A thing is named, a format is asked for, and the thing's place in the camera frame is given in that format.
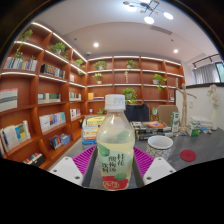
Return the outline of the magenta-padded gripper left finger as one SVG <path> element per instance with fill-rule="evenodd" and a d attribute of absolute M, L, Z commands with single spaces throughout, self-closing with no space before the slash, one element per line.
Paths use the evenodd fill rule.
<path fill-rule="evenodd" d="M 76 185 L 88 187 L 95 160 L 96 147 L 92 146 L 74 157 L 65 156 L 50 170 L 50 173 Z"/>

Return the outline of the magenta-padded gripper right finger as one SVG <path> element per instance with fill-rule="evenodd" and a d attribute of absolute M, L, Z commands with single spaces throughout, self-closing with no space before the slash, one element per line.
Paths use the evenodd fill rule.
<path fill-rule="evenodd" d="M 162 157 L 152 157 L 134 147 L 133 172 L 137 186 L 145 186 L 157 181 L 176 170 Z"/>

